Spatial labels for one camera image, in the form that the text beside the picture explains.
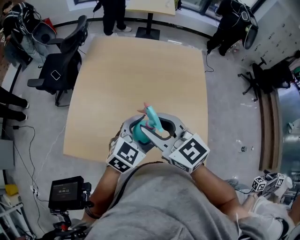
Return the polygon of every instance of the white cube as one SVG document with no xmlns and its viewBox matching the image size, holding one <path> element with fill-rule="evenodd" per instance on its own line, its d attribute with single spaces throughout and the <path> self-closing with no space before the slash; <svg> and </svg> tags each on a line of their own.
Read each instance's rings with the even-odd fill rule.
<svg viewBox="0 0 300 240">
<path fill-rule="evenodd" d="M 169 155 L 170 164 L 191 173 L 205 161 L 209 152 L 210 149 L 201 137 L 194 134 Z"/>
<path fill-rule="evenodd" d="M 266 184 L 267 182 L 262 177 L 256 177 L 252 183 L 252 189 L 256 192 L 262 192 Z"/>
<path fill-rule="evenodd" d="M 285 180 L 285 176 L 281 173 L 278 173 L 277 177 L 278 177 L 278 179 L 277 179 L 277 183 L 275 186 L 280 187 L 282 185 L 283 181 Z"/>
<path fill-rule="evenodd" d="M 106 163 L 120 173 L 126 173 L 136 167 L 145 157 L 146 155 L 138 150 L 135 143 L 129 143 L 119 137 L 112 145 Z"/>
</svg>

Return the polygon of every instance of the window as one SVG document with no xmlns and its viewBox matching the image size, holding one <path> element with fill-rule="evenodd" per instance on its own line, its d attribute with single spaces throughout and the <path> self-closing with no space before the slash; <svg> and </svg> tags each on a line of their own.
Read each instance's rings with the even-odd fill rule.
<svg viewBox="0 0 300 240">
<path fill-rule="evenodd" d="M 74 0 L 75 5 L 79 4 L 79 3 L 83 3 L 83 2 L 93 2 L 95 0 Z"/>
<path fill-rule="evenodd" d="M 220 20 L 221 17 L 216 16 L 215 12 L 220 6 L 222 0 L 182 0 L 184 8 L 197 11 L 201 15 L 207 15 L 211 18 Z M 239 0 L 239 2 L 247 4 L 254 13 L 266 0 Z"/>
</svg>

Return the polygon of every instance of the teal toy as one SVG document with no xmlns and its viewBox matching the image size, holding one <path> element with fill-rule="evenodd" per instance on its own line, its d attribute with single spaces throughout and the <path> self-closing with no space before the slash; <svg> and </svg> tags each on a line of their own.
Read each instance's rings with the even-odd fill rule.
<svg viewBox="0 0 300 240">
<path fill-rule="evenodd" d="M 136 124 L 132 131 L 132 137 L 135 141 L 139 141 L 141 143 L 148 143 L 150 139 L 141 131 L 141 126 L 145 126 L 150 129 L 152 132 L 155 132 L 157 129 L 159 132 L 163 132 L 164 129 L 161 126 L 158 115 L 156 114 L 153 107 L 147 103 L 144 103 L 145 108 L 143 110 L 138 110 L 140 113 L 144 113 L 149 118 L 148 120 L 142 120 L 138 124 Z"/>
</svg>

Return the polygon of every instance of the gray t-shirt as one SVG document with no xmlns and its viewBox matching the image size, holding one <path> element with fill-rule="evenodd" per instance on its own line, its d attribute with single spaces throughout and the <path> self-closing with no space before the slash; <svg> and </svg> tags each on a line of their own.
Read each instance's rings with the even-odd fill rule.
<svg viewBox="0 0 300 240">
<path fill-rule="evenodd" d="M 127 176 L 121 176 L 116 195 Z M 265 239 L 259 218 L 234 223 L 185 171 L 150 164 L 131 177 L 120 201 L 93 224 L 86 240 L 237 240 L 239 228 L 240 235 Z"/>
</svg>

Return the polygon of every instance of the chair armrest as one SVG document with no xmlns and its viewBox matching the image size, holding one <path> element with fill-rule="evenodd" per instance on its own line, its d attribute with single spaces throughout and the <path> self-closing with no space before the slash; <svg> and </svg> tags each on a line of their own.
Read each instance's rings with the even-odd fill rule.
<svg viewBox="0 0 300 240">
<path fill-rule="evenodd" d="M 49 42 L 47 42 L 47 45 L 61 44 L 63 40 L 64 39 L 62 38 L 50 39 Z"/>
<path fill-rule="evenodd" d="M 44 80 L 44 78 L 29 79 L 27 81 L 27 86 L 31 88 L 41 87 L 44 83 Z"/>
</svg>

